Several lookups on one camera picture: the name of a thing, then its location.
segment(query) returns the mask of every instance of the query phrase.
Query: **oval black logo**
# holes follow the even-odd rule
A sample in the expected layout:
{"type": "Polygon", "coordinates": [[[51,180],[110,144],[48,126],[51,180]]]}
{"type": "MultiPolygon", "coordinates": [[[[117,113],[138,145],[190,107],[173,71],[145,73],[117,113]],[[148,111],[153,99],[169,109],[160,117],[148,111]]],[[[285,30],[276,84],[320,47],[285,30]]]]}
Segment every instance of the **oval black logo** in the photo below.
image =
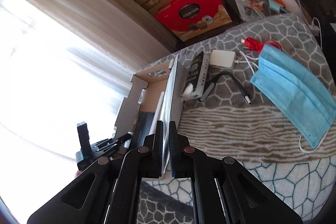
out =
{"type": "Polygon", "coordinates": [[[200,8],[196,3],[188,4],[181,8],[178,14],[181,18],[192,18],[200,12],[200,8]]]}

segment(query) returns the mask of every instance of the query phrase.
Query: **mask ear loop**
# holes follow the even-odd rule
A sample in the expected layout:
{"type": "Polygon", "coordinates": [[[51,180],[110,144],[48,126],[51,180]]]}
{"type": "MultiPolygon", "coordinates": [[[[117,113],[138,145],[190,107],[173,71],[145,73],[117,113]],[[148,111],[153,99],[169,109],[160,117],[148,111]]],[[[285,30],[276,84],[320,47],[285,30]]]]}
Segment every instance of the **mask ear loop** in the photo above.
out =
{"type": "Polygon", "coordinates": [[[301,146],[301,138],[302,138],[302,134],[301,134],[300,139],[299,139],[299,148],[300,148],[300,150],[301,150],[303,153],[305,153],[305,154],[313,153],[313,152],[314,152],[316,149],[318,149],[318,148],[320,147],[320,145],[323,143],[323,141],[324,141],[324,139],[325,139],[327,133],[328,133],[328,131],[323,135],[322,140],[320,140],[320,142],[319,142],[319,144],[317,145],[317,147],[316,147],[315,149],[313,149],[313,150],[305,150],[305,149],[302,148],[302,146],[301,146]]]}

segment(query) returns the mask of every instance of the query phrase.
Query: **gray patterned blanket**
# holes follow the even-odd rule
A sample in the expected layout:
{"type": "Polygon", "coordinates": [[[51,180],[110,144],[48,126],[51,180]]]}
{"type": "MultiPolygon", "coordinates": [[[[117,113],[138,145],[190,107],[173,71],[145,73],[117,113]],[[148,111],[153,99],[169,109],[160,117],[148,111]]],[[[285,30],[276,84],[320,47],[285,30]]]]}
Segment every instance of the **gray patterned blanket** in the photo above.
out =
{"type": "MultiPolygon", "coordinates": [[[[278,41],[288,55],[312,71],[332,95],[336,95],[335,83],[322,50],[308,27],[292,14],[240,25],[154,64],[166,62],[179,54],[179,61],[188,68],[194,56],[213,49],[235,51],[240,56],[239,51],[244,50],[240,40],[246,37],[278,41]]],[[[245,53],[257,57],[256,52],[245,53]]],[[[218,69],[211,68],[208,75],[212,77],[218,72],[218,69]]],[[[233,74],[251,95],[253,105],[245,103],[231,78],[222,76],[203,103],[196,100],[185,103],[179,134],[187,136],[192,146],[209,156],[220,159],[228,155],[235,157],[304,220],[312,219],[335,182],[336,123],[317,151],[303,154],[298,146],[299,131],[249,82],[252,72],[248,65],[235,65],[233,74]]],[[[311,149],[306,141],[303,148],[311,149]]],[[[176,180],[168,178],[150,184],[176,200],[191,203],[191,191],[188,187],[181,190],[176,186],[179,184],[176,180]]]]}

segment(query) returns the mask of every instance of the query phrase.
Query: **black usb light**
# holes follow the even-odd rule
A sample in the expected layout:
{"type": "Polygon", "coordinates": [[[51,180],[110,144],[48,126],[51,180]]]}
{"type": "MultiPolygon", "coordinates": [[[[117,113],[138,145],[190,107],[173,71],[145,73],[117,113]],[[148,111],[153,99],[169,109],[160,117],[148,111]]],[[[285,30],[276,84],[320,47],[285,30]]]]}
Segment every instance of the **black usb light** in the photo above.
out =
{"type": "Polygon", "coordinates": [[[204,92],[203,95],[201,96],[201,98],[199,98],[198,100],[200,102],[204,102],[204,100],[209,96],[210,92],[215,88],[216,83],[218,81],[218,79],[222,76],[222,75],[228,75],[231,77],[231,79],[233,80],[233,82],[236,84],[236,86],[239,88],[242,96],[245,98],[246,102],[249,103],[250,105],[252,105],[251,99],[249,94],[247,93],[246,89],[243,87],[243,85],[241,83],[238,82],[238,80],[228,71],[222,71],[220,73],[218,73],[214,78],[210,79],[209,81],[207,81],[205,83],[204,86],[204,92]]]}

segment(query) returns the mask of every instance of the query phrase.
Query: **curtain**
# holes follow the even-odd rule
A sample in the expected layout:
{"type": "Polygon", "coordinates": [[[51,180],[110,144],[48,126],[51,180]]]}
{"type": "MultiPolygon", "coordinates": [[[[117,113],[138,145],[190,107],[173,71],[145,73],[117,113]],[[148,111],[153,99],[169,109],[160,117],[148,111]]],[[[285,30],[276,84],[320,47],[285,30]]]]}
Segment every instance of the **curtain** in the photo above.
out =
{"type": "Polygon", "coordinates": [[[74,178],[76,124],[113,135],[133,71],[25,0],[0,0],[0,194],[22,224],[74,178]]]}
{"type": "Polygon", "coordinates": [[[132,0],[27,1],[132,71],[174,50],[171,33],[132,0]]]}

